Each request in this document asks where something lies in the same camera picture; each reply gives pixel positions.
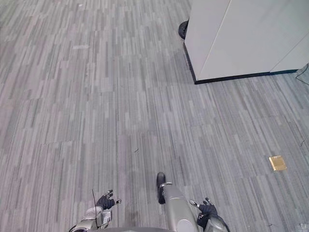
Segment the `black finger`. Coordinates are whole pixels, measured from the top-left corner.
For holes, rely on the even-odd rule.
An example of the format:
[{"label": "black finger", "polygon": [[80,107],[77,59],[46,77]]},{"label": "black finger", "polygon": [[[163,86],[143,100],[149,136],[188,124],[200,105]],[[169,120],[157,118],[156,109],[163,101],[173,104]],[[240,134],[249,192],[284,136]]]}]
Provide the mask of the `black finger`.
[{"label": "black finger", "polygon": [[108,195],[107,195],[107,199],[109,199],[109,198],[112,197],[112,196],[113,196],[113,193],[108,194]]}]

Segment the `cable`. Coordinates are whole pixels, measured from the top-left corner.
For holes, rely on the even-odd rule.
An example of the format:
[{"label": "cable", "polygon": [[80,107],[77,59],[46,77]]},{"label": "cable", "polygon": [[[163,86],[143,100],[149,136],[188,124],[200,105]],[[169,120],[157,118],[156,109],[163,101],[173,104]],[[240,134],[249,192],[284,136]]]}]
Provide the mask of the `cable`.
[{"label": "cable", "polygon": [[71,232],[75,227],[76,227],[77,225],[75,225],[75,226],[72,226],[72,228],[71,229],[69,229],[69,232]]},{"label": "cable", "polygon": [[95,209],[96,209],[96,225],[98,228],[98,223],[97,223],[97,206],[96,206],[96,199],[95,199],[95,194],[93,193],[93,189],[92,189],[92,195],[93,195],[93,201],[95,202]]},{"label": "cable", "polygon": [[303,80],[300,80],[298,77],[299,77],[300,75],[302,75],[305,71],[307,71],[308,65],[309,65],[309,63],[307,64],[305,70],[304,70],[301,74],[298,74],[298,75],[295,77],[297,80],[301,81],[302,83],[304,83],[304,84],[306,84],[306,85],[309,85],[309,84],[308,84],[307,82],[303,81]]}]

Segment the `white cabinet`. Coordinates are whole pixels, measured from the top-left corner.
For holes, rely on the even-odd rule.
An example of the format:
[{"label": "white cabinet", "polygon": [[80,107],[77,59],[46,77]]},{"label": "white cabinet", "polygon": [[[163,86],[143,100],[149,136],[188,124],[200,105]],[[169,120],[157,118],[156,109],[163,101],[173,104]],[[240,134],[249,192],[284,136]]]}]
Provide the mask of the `white cabinet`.
[{"label": "white cabinet", "polygon": [[185,45],[196,80],[309,62],[308,0],[195,0]]}]

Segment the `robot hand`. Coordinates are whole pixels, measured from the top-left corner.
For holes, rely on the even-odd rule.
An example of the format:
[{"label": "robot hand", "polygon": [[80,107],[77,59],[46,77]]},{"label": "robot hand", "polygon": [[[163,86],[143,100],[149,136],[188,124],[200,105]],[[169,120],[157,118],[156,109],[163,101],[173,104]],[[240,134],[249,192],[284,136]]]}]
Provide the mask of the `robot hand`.
[{"label": "robot hand", "polygon": [[114,199],[110,199],[110,197],[112,197],[112,190],[104,193],[103,196],[101,196],[101,198],[97,201],[96,206],[102,207],[103,210],[112,208],[115,205],[115,201]]},{"label": "robot hand", "polygon": [[205,198],[205,201],[203,201],[204,204],[199,205],[199,210],[202,211],[202,214],[205,215],[218,215],[216,207],[214,207],[213,204],[211,204],[209,198]]},{"label": "robot hand", "polygon": [[205,201],[203,201],[203,203],[204,204],[200,204],[198,206],[201,213],[198,215],[197,224],[203,227],[203,230],[205,230],[209,216],[218,215],[218,212],[216,207],[210,203],[210,200],[208,198],[205,198]]}]

